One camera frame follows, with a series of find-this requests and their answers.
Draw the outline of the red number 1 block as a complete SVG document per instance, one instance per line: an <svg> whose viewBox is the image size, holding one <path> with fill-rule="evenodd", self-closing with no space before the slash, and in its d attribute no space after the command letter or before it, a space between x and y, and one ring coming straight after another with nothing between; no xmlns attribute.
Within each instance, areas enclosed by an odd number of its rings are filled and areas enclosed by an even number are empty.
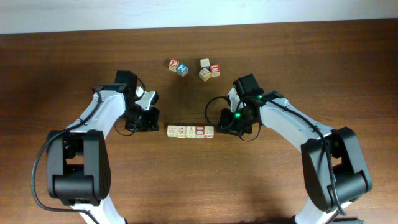
<svg viewBox="0 0 398 224"><path fill-rule="evenodd" d="M205 137L205 127L204 126L196 126L195 127L195 137L196 138L204 138Z"/></svg>

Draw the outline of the blue number 2 block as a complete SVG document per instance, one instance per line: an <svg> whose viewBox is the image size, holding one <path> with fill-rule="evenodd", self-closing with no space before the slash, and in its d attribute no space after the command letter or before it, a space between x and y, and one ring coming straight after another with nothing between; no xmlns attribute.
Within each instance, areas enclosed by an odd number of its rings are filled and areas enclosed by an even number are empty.
<svg viewBox="0 0 398 224"><path fill-rule="evenodd" d="M178 65L177 73L181 77L184 77L188 72L189 72L189 69L188 69L188 67L185 64L181 63L181 64Z"/></svg>

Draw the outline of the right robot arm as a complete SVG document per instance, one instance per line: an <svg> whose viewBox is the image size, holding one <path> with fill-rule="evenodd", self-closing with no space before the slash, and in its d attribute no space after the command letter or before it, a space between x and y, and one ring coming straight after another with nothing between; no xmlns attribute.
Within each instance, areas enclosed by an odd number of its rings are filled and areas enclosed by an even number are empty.
<svg viewBox="0 0 398 224"><path fill-rule="evenodd" d="M338 223L337 216L345 215L347 206L372 189L352 129L316 122L279 92L266 93L253 74L235 80L224 99L229 106L215 125L218 132L242 137L258 124L279 133L301 153L308 200L291 223Z"/></svg>

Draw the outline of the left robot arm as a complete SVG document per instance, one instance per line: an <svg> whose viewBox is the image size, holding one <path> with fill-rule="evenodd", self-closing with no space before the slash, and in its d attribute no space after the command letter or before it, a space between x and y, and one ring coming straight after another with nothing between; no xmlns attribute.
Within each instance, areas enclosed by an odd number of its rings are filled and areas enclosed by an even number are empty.
<svg viewBox="0 0 398 224"><path fill-rule="evenodd" d="M119 70L114 82L93 89L93 99L80 117L63 130L48 133L31 175L36 204L47 211L78 213L87 223L126 223L109 195L111 168L105 139L120 120L130 135L158 131L159 95L129 70ZM35 189L40 158L47 163L47 191L62 208L44 205Z"/></svg>

